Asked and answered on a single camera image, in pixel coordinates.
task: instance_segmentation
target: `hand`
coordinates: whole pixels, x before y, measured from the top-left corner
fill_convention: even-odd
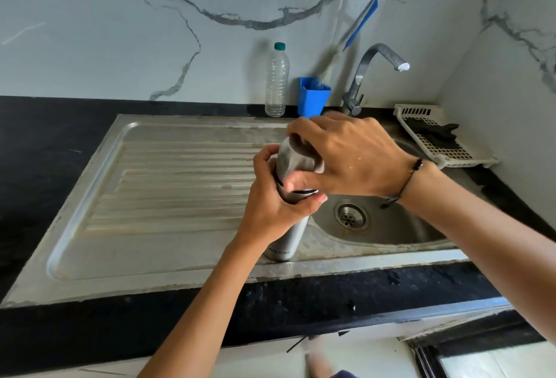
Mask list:
[[[251,185],[244,218],[234,241],[260,245],[261,252],[304,217],[315,213],[327,197],[316,193],[297,204],[285,202],[276,189],[272,172],[279,144],[270,144],[253,158],[255,181]]]
[[[348,195],[389,196],[400,192],[417,157],[403,151],[374,118],[350,118],[328,112],[298,118],[289,134],[309,141],[324,160],[325,171],[293,172],[284,180],[288,192],[316,189]]]

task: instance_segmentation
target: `bracelet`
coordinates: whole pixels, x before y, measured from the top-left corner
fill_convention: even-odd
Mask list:
[[[411,178],[413,177],[413,174],[418,171],[419,169],[421,169],[421,167],[423,166],[423,159],[420,158],[418,159],[415,164],[413,164],[413,167],[411,168],[411,174],[409,175],[409,178],[406,180],[406,182],[404,183],[404,185],[401,187],[400,192],[398,192],[396,195],[390,196],[386,199],[386,201],[380,206],[380,208],[382,208],[383,210],[385,210],[386,208],[390,207],[394,202],[396,202],[397,200],[399,200],[401,198],[401,194],[404,192],[407,184],[409,183],[409,181],[411,180]]]

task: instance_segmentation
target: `forearm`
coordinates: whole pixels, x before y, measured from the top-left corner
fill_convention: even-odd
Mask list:
[[[556,342],[556,243],[432,164],[414,174],[400,203],[460,247],[518,312]]]
[[[234,239],[140,378],[208,377],[233,307],[263,248]]]

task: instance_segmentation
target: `backsplash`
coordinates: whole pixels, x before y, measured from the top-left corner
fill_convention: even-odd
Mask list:
[[[373,60],[361,87],[365,106],[435,101],[498,1],[380,0],[335,71],[329,104],[339,104],[375,42],[411,70]],[[295,104],[295,79],[315,72],[369,2],[2,0],[0,94],[263,103],[268,51],[283,41]]]
[[[493,171],[556,228],[556,0],[503,0],[441,105],[495,151],[502,163]]]

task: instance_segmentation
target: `blue cup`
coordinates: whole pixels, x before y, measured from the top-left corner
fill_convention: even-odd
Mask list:
[[[324,105],[330,95],[330,88],[325,90],[311,90],[309,86],[314,78],[302,77],[299,79],[299,101],[297,114],[306,118],[318,116],[323,112]]]

